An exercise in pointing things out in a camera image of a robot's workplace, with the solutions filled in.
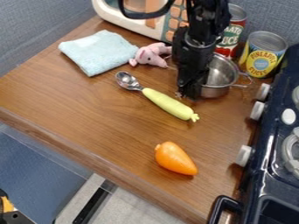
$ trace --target red can label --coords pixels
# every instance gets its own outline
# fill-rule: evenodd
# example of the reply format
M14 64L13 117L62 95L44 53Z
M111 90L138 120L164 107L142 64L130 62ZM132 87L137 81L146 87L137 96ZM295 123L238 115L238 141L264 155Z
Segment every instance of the red can label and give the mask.
M239 44L240 35L244 30L246 19L239 21L231 21L229 26L224 30L224 37L221 43L216 46L216 53L223 54L231 59L236 56L237 46Z

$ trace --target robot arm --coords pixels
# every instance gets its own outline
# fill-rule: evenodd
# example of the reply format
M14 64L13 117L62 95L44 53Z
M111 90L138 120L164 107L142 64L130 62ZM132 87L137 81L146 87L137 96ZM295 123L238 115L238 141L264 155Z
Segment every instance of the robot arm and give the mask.
M177 63L178 92L197 100L206 83L216 44L221 41L231 15L227 0L187 0L189 27L177 29L172 58Z

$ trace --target table edge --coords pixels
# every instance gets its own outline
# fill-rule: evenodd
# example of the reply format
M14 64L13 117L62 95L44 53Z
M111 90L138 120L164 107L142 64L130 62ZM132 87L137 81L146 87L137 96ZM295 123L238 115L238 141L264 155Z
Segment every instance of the table edge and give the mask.
M135 193L154 205L160 206L166 212L177 216L183 221L197 224L206 223L206 219L203 218L202 214L182 200L173 198L167 192L157 189L154 185L146 182L135 174L123 170L121 167L112 164L105 158L93 154L84 147L72 143L62 136L56 135L51 131L38 126L37 124L10 112L4 107L0 107L0 122L50 146L58 153L85 165L88 169L97 172L104 178L111 180L118 186Z

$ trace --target gray wall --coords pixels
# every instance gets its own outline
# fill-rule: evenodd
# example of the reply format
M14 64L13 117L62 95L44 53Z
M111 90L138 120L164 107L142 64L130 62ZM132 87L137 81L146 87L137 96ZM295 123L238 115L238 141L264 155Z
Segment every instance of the gray wall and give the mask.
M299 0L231 0L248 14L242 40L265 30L299 41ZM90 0L0 0L0 76L94 15Z
M0 76L93 15L91 0L0 0Z
M248 15L242 40L254 31L274 32L290 45L299 42L299 0L231 0Z

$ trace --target light blue towel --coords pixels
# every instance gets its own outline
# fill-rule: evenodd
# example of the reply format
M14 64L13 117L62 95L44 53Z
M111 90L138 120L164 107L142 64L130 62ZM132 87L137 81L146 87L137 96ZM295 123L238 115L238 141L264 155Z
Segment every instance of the light blue towel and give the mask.
M135 57L138 47L121 35L105 30L89 37L62 42L59 49L91 77L127 63Z

